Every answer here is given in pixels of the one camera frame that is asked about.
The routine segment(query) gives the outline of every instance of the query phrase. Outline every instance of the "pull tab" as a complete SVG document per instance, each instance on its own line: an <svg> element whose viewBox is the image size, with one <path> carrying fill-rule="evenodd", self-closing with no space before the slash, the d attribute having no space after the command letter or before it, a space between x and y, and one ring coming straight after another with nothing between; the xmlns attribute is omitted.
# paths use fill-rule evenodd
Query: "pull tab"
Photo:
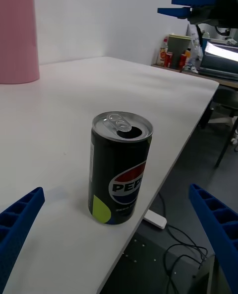
<svg viewBox="0 0 238 294"><path fill-rule="evenodd" d="M119 114L110 114L107 116L107 121L113 126L114 129L121 132L131 131L131 124Z"/></svg>

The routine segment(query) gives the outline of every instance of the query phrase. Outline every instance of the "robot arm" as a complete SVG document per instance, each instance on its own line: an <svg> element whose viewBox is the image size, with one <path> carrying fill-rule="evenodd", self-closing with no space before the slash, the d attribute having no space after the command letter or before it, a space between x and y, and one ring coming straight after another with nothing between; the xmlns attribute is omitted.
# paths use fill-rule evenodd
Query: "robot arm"
<svg viewBox="0 0 238 294"><path fill-rule="evenodd" d="M206 23L220 28L238 28L238 0L172 0L182 8L158 8L158 13L188 19L193 25Z"/></svg>

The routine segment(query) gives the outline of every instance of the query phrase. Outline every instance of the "black can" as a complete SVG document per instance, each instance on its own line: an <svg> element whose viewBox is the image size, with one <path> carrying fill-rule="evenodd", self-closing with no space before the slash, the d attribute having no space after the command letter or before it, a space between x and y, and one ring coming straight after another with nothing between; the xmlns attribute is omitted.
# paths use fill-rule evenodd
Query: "black can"
<svg viewBox="0 0 238 294"><path fill-rule="evenodd" d="M153 127L128 112L106 112L93 120L88 208L102 223L119 224L133 214Z"/></svg>

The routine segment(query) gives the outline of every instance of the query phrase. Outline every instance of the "red can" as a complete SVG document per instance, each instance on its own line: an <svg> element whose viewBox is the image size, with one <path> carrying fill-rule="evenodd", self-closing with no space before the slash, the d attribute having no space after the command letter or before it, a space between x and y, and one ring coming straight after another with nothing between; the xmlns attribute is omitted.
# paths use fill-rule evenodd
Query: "red can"
<svg viewBox="0 0 238 294"><path fill-rule="evenodd" d="M165 68L170 68L172 64L172 58L173 58L173 53L172 52L167 52L166 57L165 57Z"/></svg>
<svg viewBox="0 0 238 294"><path fill-rule="evenodd" d="M186 55L181 55L180 60L179 60L179 65L178 69L182 71L183 67L185 66L187 56Z"/></svg>

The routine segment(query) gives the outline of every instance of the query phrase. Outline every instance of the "blue plastic part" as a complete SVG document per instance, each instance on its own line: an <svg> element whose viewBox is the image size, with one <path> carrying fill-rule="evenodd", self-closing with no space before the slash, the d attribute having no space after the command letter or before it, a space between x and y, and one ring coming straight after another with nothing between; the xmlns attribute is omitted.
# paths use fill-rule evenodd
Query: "blue plastic part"
<svg viewBox="0 0 238 294"><path fill-rule="evenodd" d="M217 0L172 0L173 5L204 7L215 5Z"/></svg>
<svg viewBox="0 0 238 294"><path fill-rule="evenodd" d="M233 294L238 294L238 214L197 185L191 203L209 238Z"/></svg>
<svg viewBox="0 0 238 294"><path fill-rule="evenodd" d="M43 189L38 187L0 214L0 294L44 202Z"/></svg>
<svg viewBox="0 0 238 294"><path fill-rule="evenodd" d="M191 15L189 7L182 8L158 8L157 12L159 14L173 16L177 18L188 18Z"/></svg>

